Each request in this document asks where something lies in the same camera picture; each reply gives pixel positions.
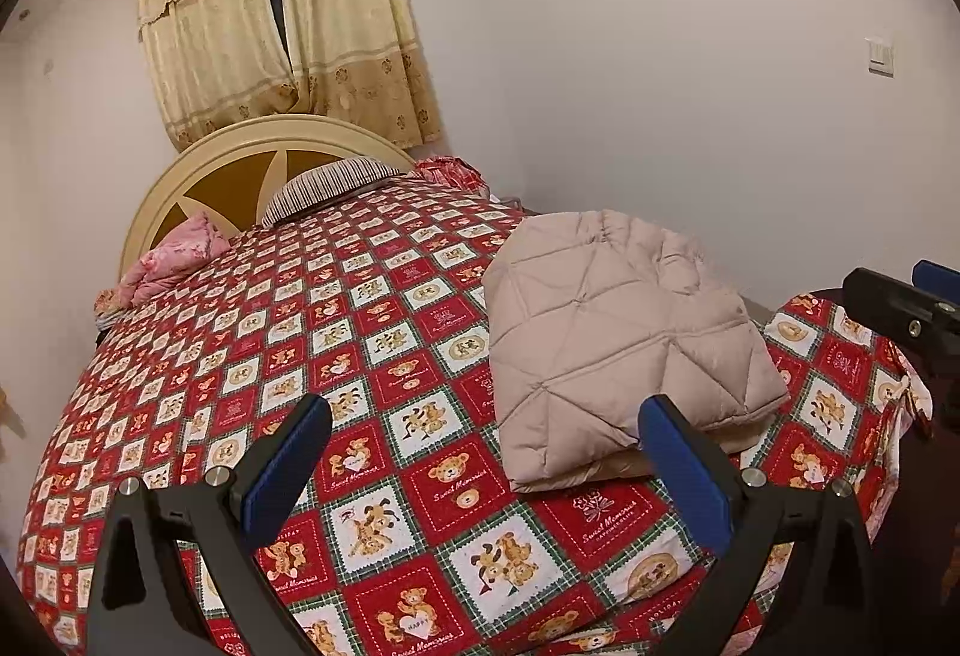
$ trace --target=wall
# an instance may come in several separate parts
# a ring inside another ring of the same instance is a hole
[[[521,193],[514,135],[477,0],[412,0],[450,148]],[[32,161],[61,255],[83,252],[66,308],[88,329],[128,223],[174,160],[136,39],[136,0],[63,0],[24,46]]]
[[[477,10],[480,0],[411,1],[449,149],[480,168],[496,192],[522,194],[517,140],[496,50]],[[5,500],[0,528],[9,515],[11,523],[17,522],[14,534],[19,533],[42,443],[93,353],[93,298],[116,282],[120,249],[137,205],[176,156],[137,41],[136,0],[58,0],[37,17],[31,18],[35,25],[29,34],[23,35],[25,26],[16,23],[5,32],[22,39],[16,59],[4,65],[11,81],[0,80],[0,95],[22,111],[16,128],[8,129],[19,133],[18,169],[11,177],[29,178],[32,220],[43,231],[47,258],[54,265],[48,282],[62,289],[59,301],[45,306],[44,332],[21,336],[21,325],[13,318],[0,323],[11,341],[0,351],[0,383],[15,407],[25,405],[20,419],[30,437],[29,450],[10,453],[0,467]],[[0,118],[5,116],[0,109]],[[4,166],[13,164],[4,161]],[[5,191],[12,187],[5,185]],[[14,217],[0,215],[0,231],[16,223]],[[19,252],[20,271],[3,274],[2,289],[23,296],[29,277],[37,287],[32,293],[49,297],[37,279],[40,265],[32,249]],[[53,349],[54,337],[45,335],[50,329],[56,330],[61,354],[45,357],[37,367],[30,346]],[[43,387],[32,384],[36,377]]]
[[[867,265],[960,265],[951,0],[484,0],[529,206],[697,234],[779,306]],[[894,40],[893,80],[864,38]]]
[[[0,555],[13,566],[40,455],[85,361],[59,322],[62,279],[26,171],[19,53],[0,44]]]

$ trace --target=light switch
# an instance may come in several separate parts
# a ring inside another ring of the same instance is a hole
[[[887,44],[882,39],[867,39],[870,46],[870,57],[867,61],[867,69],[872,73],[880,74],[884,77],[894,75],[894,46]]]

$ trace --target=headboard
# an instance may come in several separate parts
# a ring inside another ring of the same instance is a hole
[[[150,188],[127,231],[120,276],[187,217],[204,210],[224,236],[261,220],[272,196],[307,169],[367,155],[413,168],[371,131],[318,115],[269,115],[234,123],[191,145]]]

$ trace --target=bedspread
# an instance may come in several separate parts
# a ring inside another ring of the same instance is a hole
[[[114,327],[45,450],[19,545],[18,582],[56,641],[83,653],[119,480],[232,466],[309,391],[330,402],[333,439],[257,559],[320,654],[645,652],[709,556],[656,479],[511,493],[480,278],[519,221],[400,179],[242,234]],[[889,344],[805,297],[767,341],[791,399],[745,460],[782,484],[842,474],[865,514],[882,512],[895,479],[881,415],[901,376]],[[181,556],[216,642],[245,653],[203,557],[188,544]],[[782,563],[775,551],[744,635]]]

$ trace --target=beige quilted jacket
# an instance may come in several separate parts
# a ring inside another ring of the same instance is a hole
[[[483,285],[515,491],[650,474],[635,446],[653,394],[730,453],[786,398],[741,298],[682,234],[609,210],[530,217]]]

